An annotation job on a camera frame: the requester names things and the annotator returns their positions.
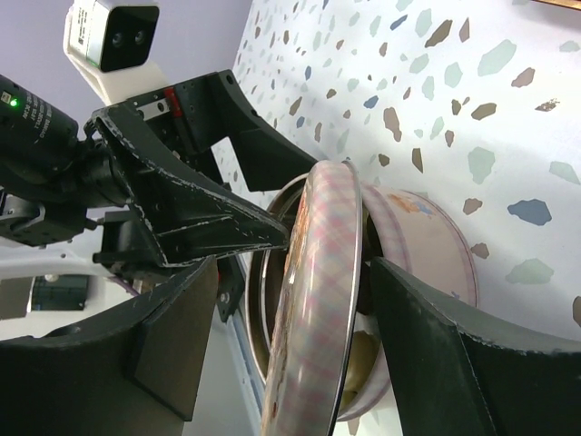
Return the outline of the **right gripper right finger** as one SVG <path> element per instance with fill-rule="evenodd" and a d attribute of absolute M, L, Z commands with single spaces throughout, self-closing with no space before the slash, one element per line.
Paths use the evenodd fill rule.
<path fill-rule="evenodd" d="M 578 341 L 489 315 L 384 258 L 370 284 L 404 434 L 579 434 Z"/>

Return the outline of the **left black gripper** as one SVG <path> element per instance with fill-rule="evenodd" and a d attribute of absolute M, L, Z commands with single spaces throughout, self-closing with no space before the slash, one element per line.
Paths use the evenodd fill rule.
<path fill-rule="evenodd" d="M 317 159 L 267 123 L 231 70 L 195 77 L 93 112 L 88 126 L 107 158 L 93 192 L 129 207 L 104 218 L 94 261 L 120 279 L 159 283 L 200 259 L 218 258 L 219 310 L 236 310 L 239 253 L 287 246 L 277 218 L 228 190 L 212 147 L 231 142 L 251 192 L 274 191 Z"/>

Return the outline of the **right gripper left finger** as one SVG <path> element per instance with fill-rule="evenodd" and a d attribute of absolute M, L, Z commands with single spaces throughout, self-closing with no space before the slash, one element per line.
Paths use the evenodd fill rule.
<path fill-rule="evenodd" d="M 193 416 L 217 262 L 43 337 L 1 344 L 4 435 L 179 435 Z"/>

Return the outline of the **round silver tin lid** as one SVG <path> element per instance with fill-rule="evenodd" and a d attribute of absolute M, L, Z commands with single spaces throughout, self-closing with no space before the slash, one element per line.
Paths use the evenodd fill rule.
<path fill-rule="evenodd" d="M 350 357 L 362 193 L 350 161 L 309 172 L 292 228 L 261 414 L 263 435 L 331 435 Z"/>

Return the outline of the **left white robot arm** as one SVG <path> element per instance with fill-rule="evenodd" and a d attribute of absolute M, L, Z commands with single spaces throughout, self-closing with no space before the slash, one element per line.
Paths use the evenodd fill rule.
<path fill-rule="evenodd" d="M 1 234 L 28 247 L 101 229 L 90 266 L 165 281 L 212 256 L 284 248 L 290 229 L 235 194 L 212 148 L 231 142 L 252 192 L 274 191 L 315 159 L 251 106 L 229 70 L 167 85 L 78 123 L 1 81 Z"/>

